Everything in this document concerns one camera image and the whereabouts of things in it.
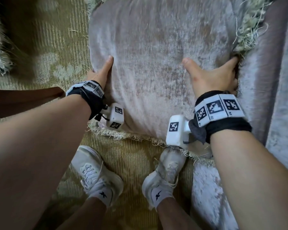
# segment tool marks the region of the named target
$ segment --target white sneaker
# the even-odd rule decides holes
[[[81,184],[88,196],[102,187],[108,187],[112,190],[111,206],[122,194],[122,179],[105,167],[99,153],[91,147],[80,145],[72,159],[72,165],[81,175]]]
[[[142,193],[148,200],[150,210],[154,208],[151,197],[152,189],[161,185],[162,189],[172,194],[178,182],[178,174],[186,159],[187,157],[182,155],[180,150],[170,147],[161,153],[156,170],[145,178],[142,185]]]

